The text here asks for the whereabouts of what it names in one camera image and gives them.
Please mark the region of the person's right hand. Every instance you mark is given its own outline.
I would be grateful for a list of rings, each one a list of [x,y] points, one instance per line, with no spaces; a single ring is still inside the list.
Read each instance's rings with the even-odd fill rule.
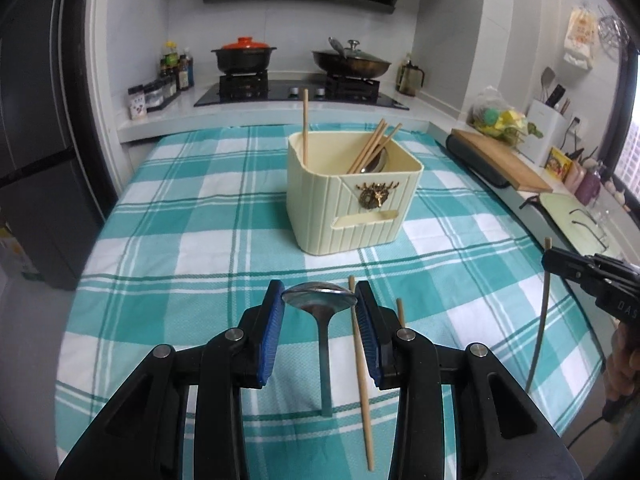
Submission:
[[[612,336],[612,353],[605,363],[605,399],[617,402],[639,389],[639,330],[619,322]]]

